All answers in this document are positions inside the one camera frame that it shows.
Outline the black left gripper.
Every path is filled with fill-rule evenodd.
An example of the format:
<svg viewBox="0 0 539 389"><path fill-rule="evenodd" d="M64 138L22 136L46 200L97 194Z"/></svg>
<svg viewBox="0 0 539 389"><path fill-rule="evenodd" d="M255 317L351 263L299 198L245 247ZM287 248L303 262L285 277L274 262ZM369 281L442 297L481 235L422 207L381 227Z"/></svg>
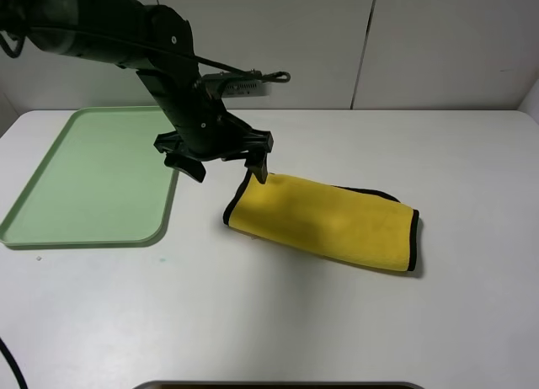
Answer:
<svg viewBox="0 0 539 389"><path fill-rule="evenodd" d="M202 183L206 170L201 162L242 158L246 152L245 168L260 184L266 183L273 137L229 113L207 90L196 64L165 64L139 69L136 75L173 126L155 141L166 155L166 167Z"/></svg>

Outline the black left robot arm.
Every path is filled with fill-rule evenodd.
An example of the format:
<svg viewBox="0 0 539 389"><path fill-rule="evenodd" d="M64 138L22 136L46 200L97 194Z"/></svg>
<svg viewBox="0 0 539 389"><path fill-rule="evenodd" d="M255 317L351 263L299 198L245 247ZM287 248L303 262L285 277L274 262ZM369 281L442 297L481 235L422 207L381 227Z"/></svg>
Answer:
<svg viewBox="0 0 539 389"><path fill-rule="evenodd" d="M289 73L244 71L199 57L187 20L138 0L1 0L3 52L17 58L26 42L134 70L173 126L154 142L167 167L202 181L206 162L241 160L260 183L267 179L272 135L229 113L221 97L230 84L286 83Z"/></svg>

